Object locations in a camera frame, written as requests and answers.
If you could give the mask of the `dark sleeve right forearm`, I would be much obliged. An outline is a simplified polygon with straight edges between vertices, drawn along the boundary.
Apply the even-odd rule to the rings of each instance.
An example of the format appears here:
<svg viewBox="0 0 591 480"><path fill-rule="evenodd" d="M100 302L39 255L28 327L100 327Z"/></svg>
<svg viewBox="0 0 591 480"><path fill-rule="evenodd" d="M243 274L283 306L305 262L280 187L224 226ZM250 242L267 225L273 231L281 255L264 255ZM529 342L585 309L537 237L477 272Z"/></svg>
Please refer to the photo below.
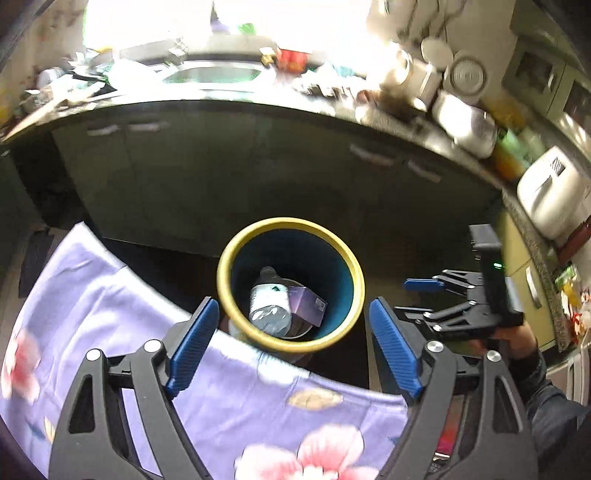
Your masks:
<svg viewBox="0 0 591 480"><path fill-rule="evenodd" d="M590 408L567 399L546 378L538 351L510 362L538 455L541 479L590 477Z"/></svg>

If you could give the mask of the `person's right hand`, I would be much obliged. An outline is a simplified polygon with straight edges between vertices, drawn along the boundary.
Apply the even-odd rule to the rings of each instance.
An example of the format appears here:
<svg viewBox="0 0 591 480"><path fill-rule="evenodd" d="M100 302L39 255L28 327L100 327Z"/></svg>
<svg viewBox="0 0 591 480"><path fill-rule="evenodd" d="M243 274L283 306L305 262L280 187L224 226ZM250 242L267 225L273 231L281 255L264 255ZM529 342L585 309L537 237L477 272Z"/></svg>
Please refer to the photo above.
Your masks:
<svg viewBox="0 0 591 480"><path fill-rule="evenodd" d="M520 326L498 328L488 338L469 340L468 344L474 354L483 355L492 341L504 343L507 356L512 360L525 359L538 352L538 342L528 322Z"/></svg>

